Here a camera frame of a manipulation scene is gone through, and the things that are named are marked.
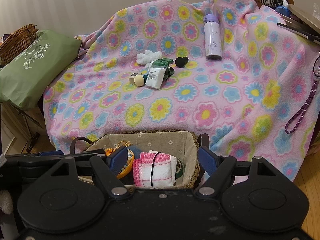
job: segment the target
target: wicker basket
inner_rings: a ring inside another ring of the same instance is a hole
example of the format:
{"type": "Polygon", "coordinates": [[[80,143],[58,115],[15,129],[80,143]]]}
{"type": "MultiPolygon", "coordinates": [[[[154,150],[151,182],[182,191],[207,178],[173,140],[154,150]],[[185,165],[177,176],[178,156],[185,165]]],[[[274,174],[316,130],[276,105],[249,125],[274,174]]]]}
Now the wicker basket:
{"type": "Polygon", "coordinates": [[[15,31],[4,43],[0,45],[0,58],[3,65],[7,65],[17,55],[23,52],[37,38],[36,25],[28,24],[15,31]]]}

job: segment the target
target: purple rope strap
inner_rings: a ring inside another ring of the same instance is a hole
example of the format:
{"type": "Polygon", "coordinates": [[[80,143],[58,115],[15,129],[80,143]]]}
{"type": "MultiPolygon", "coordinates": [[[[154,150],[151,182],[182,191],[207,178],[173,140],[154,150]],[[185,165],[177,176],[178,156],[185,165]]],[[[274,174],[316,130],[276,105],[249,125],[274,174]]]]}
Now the purple rope strap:
{"type": "Polygon", "coordinates": [[[317,89],[317,86],[318,86],[318,82],[317,81],[313,81],[313,85],[312,85],[312,88],[311,88],[311,92],[308,96],[308,99],[305,101],[305,103],[303,104],[303,106],[300,108],[300,110],[287,122],[287,124],[285,125],[285,132],[287,134],[291,134],[293,133],[299,126],[299,124],[301,123],[303,117],[304,117],[304,114],[306,113],[306,111],[308,110],[308,107],[310,106],[312,100],[313,100],[313,97],[315,96],[316,94],[316,89],[317,89]],[[291,130],[291,131],[288,131],[288,126],[292,123],[292,121],[294,119],[296,119],[299,115],[301,114],[301,117],[299,119],[299,121],[297,122],[297,124],[295,125],[295,127],[291,130]]]}
{"type": "Polygon", "coordinates": [[[309,108],[309,106],[310,106],[310,104],[311,104],[311,102],[312,102],[312,100],[313,100],[313,98],[314,98],[314,96],[315,96],[315,94],[316,94],[316,90],[317,90],[317,87],[318,87],[318,82],[320,81],[320,69],[317,68],[317,69],[315,70],[316,62],[318,61],[318,59],[320,59],[320,57],[318,57],[318,58],[316,59],[314,65],[313,65],[313,73],[314,73],[315,77],[314,77],[314,80],[313,80],[313,85],[312,85],[310,94],[309,94],[307,100],[305,101],[305,103],[303,104],[303,106],[300,108],[300,110],[299,110],[299,111],[287,122],[287,124],[285,125],[284,130],[285,130],[285,132],[286,132],[287,134],[293,133],[293,132],[298,128],[299,124],[301,123],[301,121],[302,121],[302,119],[303,119],[306,111],[308,110],[308,108],[309,108]],[[290,124],[292,123],[292,121],[293,121],[294,119],[296,119],[300,114],[301,114],[301,116],[300,116],[297,124],[295,125],[295,127],[294,127],[291,131],[288,131],[289,125],[290,125],[290,124]]]}

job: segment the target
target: green tape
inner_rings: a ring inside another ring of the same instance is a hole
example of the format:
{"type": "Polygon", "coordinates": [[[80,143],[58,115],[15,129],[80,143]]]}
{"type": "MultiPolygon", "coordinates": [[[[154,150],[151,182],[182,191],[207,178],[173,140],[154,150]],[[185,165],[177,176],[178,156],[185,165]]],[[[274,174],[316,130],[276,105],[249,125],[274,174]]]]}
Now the green tape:
{"type": "Polygon", "coordinates": [[[182,161],[177,159],[176,179],[180,178],[182,175],[183,175],[183,164],[182,164],[182,161]]]}

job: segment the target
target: green bag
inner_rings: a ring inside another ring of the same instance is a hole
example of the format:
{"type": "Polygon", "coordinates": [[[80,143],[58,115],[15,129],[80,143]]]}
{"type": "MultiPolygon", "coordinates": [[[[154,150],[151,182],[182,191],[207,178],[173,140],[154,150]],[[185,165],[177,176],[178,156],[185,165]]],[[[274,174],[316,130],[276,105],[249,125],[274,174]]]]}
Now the green bag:
{"type": "Polygon", "coordinates": [[[38,39],[0,70],[0,102],[22,110],[36,106],[45,88],[78,56],[81,42],[39,31],[38,39]]]}

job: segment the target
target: tape roll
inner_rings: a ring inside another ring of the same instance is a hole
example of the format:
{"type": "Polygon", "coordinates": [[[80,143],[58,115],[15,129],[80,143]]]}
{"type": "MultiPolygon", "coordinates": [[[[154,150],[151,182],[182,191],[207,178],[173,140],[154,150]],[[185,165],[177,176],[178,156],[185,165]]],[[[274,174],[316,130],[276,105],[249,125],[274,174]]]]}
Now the tape roll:
{"type": "Polygon", "coordinates": [[[176,179],[180,178],[182,175],[183,175],[183,164],[182,164],[182,161],[180,161],[177,158],[176,179]]]}
{"type": "Polygon", "coordinates": [[[141,75],[141,72],[132,73],[132,74],[128,77],[130,84],[134,85],[134,77],[135,77],[136,75],[141,75]]]}

